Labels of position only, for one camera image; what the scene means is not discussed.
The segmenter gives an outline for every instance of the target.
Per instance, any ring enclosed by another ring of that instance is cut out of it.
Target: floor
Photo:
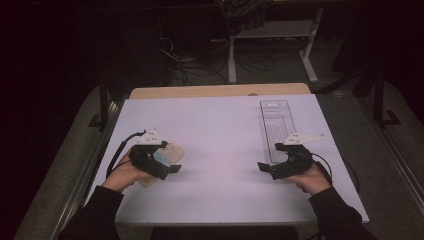
[[[319,81],[310,83],[297,53],[303,45],[304,41],[299,39],[236,41],[238,84],[303,82],[314,91],[344,76],[331,71],[340,42],[319,40],[310,56]],[[190,56],[185,56],[184,59],[187,62],[177,65],[179,70],[174,71],[171,86],[228,83],[225,57],[208,64],[190,62]],[[366,98],[355,97],[352,94],[355,83],[356,81],[352,81],[329,94],[317,95],[317,98],[341,155],[354,170],[348,168],[352,179],[356,179],[354,173],[358,177],[359,194],[370,217],[370,222],[365,226],[379,239],[420,239],[424,235],[422,209],[411,194],[409,185],[405,183],[391,151],[393,148],[388,147],[392,145],[387,143],[386,138],[390,137],[389,142],[398,148],[396,153],[404,160],[407,159],[405,164],[410,167],[417,181],[423,183],[424,163],[421,160],[424,150],[419,146],[424,143],[424,127],[408,110],[401,94],[386,84],[385,108],[393,110],[402,125],[380,129],[370,117],[372,94]],[[84,162],[92,154],[95,142],[99,141],[98,129],[88,127],[92,116],[99,113],[98,99],[96,88],[81,106],[51,171],[43,182],[41,189],[49,191],[37,195],[16,239],[49,239],[46,236],[57,230],[54,223],[61,220],[57,216],[64,209],[63,203],[67,201],[70,190],[49,179],[59,176],[63,181],[69,182],[78,179],[71,172],[81,168],[76,163]],[[59,170],[64,164],[69,169],[65,174]],[[58,199],[55,201],[57,205],[51,206],[52,213],[44,213],[40,209],[51,198]],[[122,239],[149,239],[151,231],[151,228],[137,226],[117,228]],[[306,239],[317,231],[314,225],[296,228],[301,239]]]

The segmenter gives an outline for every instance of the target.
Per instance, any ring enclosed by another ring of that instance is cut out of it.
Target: gray carpet
[[[238,44],[245,49],[238,49],[237,57],[248,63],[239,62],[237,65],[238,84],[305,82],[311,90],[316,90],[343,76],[330,71],[340,46],[339,42],[318,42],[314,46],[311,61],[318,75],[317,84],[308,82],[297,55],[296,50],[303,46],[302,42],[290,40],[283,42],[282,46],[279,45],[280,42],[275,41]],[[187,80],[193,85],[223,84],[223,78],[228,81],[225,59],[207,67],[219,70],[222,75],[191,69],[190,72],[196,75],[188,74]],[[317,97],[341,155],[358,175],[360,196],[370,217],[370,222],[365,226],[379,239],[422,239],[424,216],[399,174],[378,127],[369,118],[371,112],[367,110],[366,105],[372,103],[372,96],[357,99],[351,94],[352,86],[354,82],[338,89],[342,95],[331,93]],[[424,127],[408,110],[399,92],[390,85],[386,86],[385,107],[397,114],[402,125],[389,126],[385,133],[394,140],[417,179],[423,183],[424,150],[420,146],[424,143]],[[89,161],[87,157],[91,155],[95,142],[105,137],[101,136],[98,128],[88,127],[91,117],[99,113],[98,97],[98,90],[95,89],[81,106],[74,125],[15,239],[49,239],[57,226],[60,212],[68,207],[66,201],[72,193],[74,183],[78,182],[81,167]],[[151,228],[137,226],[117,228],[124,240],[148,239],[151,231]],[[313,225],[297,226],[297,229],[301,239],[316,232]]]

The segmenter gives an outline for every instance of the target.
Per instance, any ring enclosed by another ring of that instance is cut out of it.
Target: black jacket
[[[87,205],[62,230],[59,239],[119,239],[115,216],[123,194],[97,186]],[[377,239],[362,225],[361,215],[334,188],[309,199],[326,240]]]

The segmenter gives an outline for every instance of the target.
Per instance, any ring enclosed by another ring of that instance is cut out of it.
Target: hand
[[[312,164],[311,168],[302,174],[290,176],[284,179],[295,182],[299,188],[305,189],[305,191],[311,195],[315,195],[331,187],[331,184],[327,181],[321,170],[315,164]]]
[[[119,165],[110,173],[109,177],[103,182],[103,187],[121,193],[125,188],[133,185],[134,182],[152,177],[132,165],[129,157],[130,152],[131,149],[122,157],[116,166],[122,165]]]

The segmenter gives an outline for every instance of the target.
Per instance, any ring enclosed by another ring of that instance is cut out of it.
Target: white table surface
[[[325,134],[304,144],[331,165],[334,186],[369,221],[342,162],[315,95],[165,98],[127,100],[89,192],[101,185],[120,143],[156,128],[185,151],[179,173],[151,186],[124,191],[117,223],[141,225],[293,225],[316,221],[309,195],[293,183],[260,172],[265,162],[260,101],[287,100],[297,132]],[[124,155],[135,143],[130,140]]]

